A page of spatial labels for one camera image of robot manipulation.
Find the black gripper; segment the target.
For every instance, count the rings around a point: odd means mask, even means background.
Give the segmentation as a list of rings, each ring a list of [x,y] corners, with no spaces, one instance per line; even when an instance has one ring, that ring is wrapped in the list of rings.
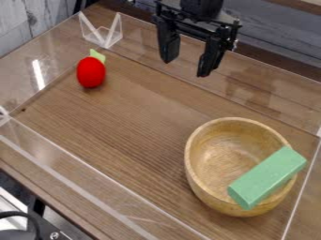
[[[233,50],[241,20],[223,9],[225,0],[155,0],[153,20],[157,26],[159,55],[167,64],[179,55],[179,34],[206,40],[198,62],[198,77],[207,77],[218,68],[225,51]]]

